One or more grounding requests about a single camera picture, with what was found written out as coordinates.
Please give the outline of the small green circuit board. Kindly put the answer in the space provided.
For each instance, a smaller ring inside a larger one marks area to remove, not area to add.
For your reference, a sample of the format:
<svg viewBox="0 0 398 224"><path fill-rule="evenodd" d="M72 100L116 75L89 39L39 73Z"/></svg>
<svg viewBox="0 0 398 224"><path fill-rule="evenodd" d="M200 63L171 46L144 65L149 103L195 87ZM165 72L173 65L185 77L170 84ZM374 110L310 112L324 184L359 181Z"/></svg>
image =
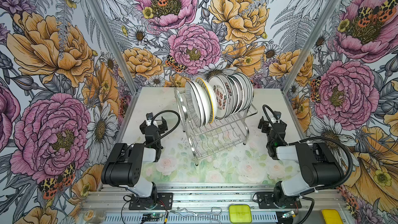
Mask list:
<svg viewBox="0 0 398 224"><path fill-rule="evenodd" d="M162 217L159 213L148 213L142 216L141 222L158 222Z"/></svg>

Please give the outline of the white plate row middle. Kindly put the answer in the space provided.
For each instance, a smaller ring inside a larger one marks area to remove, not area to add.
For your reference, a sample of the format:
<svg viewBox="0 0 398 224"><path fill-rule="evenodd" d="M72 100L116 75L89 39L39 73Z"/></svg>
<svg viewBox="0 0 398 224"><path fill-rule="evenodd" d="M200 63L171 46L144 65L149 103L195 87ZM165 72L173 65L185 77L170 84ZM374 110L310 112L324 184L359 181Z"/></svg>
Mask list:
<svg viewBox="0 0 398 224"><path fill-rule="evenodd" d="M238 113L243 110L245 106L245 99L244 99L244 88L243 84L240 82L240 80L234 76L230 75L229 78L234 82L235 88L237 90L237 105L235 109L235 113Z"/></svg>

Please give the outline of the yellow rimmed white plate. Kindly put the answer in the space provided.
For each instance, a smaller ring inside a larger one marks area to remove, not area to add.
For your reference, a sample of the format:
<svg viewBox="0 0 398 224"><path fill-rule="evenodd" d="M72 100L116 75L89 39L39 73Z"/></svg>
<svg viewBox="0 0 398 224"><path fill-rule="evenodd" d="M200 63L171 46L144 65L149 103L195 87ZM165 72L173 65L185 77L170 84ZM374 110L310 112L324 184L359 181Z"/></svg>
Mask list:
<svg viewBox="0 0 398 224"><path fill-rule="evenodd" d="M200 77L198 77L195 81L203 88L203 90L207 94L207 99L208 99L209 107L210 107L210 117L209 117L209 120L207 121L207 123L213 123L216 119L216 114L217 114L217 110L218 110L217 105L216 105L216 103L217 103L216 94L208 81L206 81Z"/></svg>

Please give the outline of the red floral pattern plate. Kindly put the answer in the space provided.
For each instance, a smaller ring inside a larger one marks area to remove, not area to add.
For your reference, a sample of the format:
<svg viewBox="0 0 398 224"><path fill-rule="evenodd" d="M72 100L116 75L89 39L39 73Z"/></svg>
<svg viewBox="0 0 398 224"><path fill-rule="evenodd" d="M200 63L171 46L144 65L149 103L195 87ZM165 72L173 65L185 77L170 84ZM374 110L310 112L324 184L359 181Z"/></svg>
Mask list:
<svg viewBox="0 0 398 224"><path fill-rule="evenodd" d="M209 79L209 84L216 95L216 118L223 119L227 115L229 103L226 86L219 76L212 76Z"/></svg>

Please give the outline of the plain white plate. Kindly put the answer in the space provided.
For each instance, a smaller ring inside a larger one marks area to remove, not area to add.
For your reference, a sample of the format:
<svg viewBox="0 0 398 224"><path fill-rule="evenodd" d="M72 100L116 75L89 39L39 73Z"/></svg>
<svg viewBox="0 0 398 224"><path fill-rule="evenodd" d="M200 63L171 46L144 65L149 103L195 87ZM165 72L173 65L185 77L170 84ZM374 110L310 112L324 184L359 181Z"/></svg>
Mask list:
<svg viewBox="0 0 398 224"><path fill-rule="evenodd" d="M208 98L207 93L205 92L205 90L202 88L202 86L200 86L198 83L193 82L198 93L199 93L199 101L202 105L202 109L203 109L203 113L204 113L204 117L203 117L203 124L202 125L206 125L209 123L210 121L210 113L211 113L211 106L210 106L210 101Z"/></svg>

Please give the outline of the black striped rim plate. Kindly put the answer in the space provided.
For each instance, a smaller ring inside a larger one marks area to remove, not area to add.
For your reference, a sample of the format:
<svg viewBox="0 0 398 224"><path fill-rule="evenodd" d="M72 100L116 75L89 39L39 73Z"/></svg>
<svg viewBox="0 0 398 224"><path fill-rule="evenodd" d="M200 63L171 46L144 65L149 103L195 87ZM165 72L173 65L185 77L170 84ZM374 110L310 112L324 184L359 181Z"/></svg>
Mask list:
<svg viewBox="0 0 398 224"><path fill-rule="evenodd" d="M192 120L197 128L202 125L201 110L198 104L198 96L196 87L193 82L187 82L185 86L185 98L188 106L188 110L192 117Z"/></svg>

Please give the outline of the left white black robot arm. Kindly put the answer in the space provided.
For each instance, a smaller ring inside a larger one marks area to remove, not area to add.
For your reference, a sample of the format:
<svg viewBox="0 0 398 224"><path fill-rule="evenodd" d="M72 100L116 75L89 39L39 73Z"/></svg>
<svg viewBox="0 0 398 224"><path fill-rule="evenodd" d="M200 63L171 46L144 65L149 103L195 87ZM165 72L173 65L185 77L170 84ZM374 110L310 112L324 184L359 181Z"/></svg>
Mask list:
<svg viewBox="0 0 398 224"><path fill-rule="evenodd" d="M160 142L152 142L167 130L164 118L156 120L153 113L147 114L140 125L145 141L131 145L115 144L104 165L101 182L130 192L130 208L133 210L154 209L160 203L155 183L145 179L141 171L144 163L159 161L163 147Z"/></svg>

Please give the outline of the yellow box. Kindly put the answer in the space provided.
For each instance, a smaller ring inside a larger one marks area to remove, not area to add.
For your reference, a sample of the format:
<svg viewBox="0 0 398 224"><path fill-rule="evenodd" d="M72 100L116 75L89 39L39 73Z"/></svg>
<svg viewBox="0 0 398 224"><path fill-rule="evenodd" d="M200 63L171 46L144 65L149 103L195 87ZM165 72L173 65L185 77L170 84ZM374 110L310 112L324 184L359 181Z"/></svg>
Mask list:
<svg viewBox="0 0 398 224"><path fill-rule="evenodd" d="M335 209L321 211L325 224L344 224L339 212Z"/></svg>

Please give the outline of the chrome wire dish rack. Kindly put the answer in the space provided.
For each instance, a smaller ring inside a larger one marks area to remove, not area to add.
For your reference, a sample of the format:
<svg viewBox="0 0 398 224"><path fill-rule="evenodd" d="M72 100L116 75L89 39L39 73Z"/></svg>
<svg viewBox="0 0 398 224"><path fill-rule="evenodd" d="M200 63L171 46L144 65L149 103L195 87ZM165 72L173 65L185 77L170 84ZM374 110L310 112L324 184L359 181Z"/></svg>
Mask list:
<svg viewBox="0 0 398 224"><path fill-rule="evenodd" d="M250 132L246 119L258 113L254 105L225 119L216 119L213 123L197 127L189 115L184 93L183 89L174 88L183 132L187 136L196 166L201 159L239 144L247 144Z"/></svg>

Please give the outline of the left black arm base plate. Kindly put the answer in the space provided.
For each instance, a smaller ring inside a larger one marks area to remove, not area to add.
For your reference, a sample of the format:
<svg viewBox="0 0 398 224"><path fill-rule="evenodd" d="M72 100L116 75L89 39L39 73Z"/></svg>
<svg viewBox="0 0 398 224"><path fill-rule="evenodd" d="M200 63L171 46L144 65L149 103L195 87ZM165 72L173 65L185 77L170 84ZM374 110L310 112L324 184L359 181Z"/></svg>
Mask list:
<svg viewBox="0 0 398 224"><path fill-rule="evenodd" d="M173 193L157 193L155 197L152 195L148 198L139 198L132 196L129 202L129 210L131 211L151 211L151 210L171 210L173 206Z"/></svg>

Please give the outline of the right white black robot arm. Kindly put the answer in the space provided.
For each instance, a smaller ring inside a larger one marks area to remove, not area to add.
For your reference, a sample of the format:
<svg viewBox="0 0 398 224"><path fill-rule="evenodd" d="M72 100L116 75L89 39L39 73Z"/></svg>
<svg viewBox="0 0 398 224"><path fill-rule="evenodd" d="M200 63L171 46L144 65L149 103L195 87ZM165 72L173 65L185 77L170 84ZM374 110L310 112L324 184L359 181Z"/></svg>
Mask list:
<svg viewBox="0 0 398 224"><path fill-rule="evenodd" d="M337 143L333 139L312 137L287 143L287 124L280 119L280 113L263 116L258 128L267 136L266 148L271 159L297 162L300 169L295 176L277 182L272 193L260 196L263 202L271 202L276 208L294 207L307 194L340 186L352 173L353 162L350 160L344 170L327 146Z"/></svg>

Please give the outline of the green square lid box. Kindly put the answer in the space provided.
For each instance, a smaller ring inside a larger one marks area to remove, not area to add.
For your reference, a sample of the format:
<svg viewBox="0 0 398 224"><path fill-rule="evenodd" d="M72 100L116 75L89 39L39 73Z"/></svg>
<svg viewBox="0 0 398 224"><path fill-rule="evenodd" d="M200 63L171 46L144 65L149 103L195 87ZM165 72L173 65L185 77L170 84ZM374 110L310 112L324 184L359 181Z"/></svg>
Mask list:
<svg viewBox="0 0 398 224"><path fill-rule="evenodd" d="M230 205L229 220L232 224L252 223L251 208L246 204Z"/></svg>

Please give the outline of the red dotted rim plate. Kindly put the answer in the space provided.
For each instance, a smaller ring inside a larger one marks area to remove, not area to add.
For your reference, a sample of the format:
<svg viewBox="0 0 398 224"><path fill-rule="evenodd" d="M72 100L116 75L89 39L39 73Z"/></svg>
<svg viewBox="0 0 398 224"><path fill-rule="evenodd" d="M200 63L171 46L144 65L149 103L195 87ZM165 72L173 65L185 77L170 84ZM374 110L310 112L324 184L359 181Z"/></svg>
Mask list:
<svg viewBox="0 0 398 224"><path fill-rule="evenodd" d="M226 117L229 117L235 110L236 95L234 92L234 84L232 80L226 75L219 75L219 77L226 88L226 94L228 98Z"/></svg>

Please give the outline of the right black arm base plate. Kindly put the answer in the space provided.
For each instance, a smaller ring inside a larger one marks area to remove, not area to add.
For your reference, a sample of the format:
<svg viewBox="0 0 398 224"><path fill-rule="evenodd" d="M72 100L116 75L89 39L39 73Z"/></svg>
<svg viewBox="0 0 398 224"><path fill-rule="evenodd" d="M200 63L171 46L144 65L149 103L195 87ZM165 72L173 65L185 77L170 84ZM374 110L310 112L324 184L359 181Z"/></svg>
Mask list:
<svg viewBox="0 0 398 224"><path fill-rule="evenodd" d="M297 197L285 195L274 196L272 192L256 192L253 201L258 203L260 209L300 209L301 202Z"/></svg>

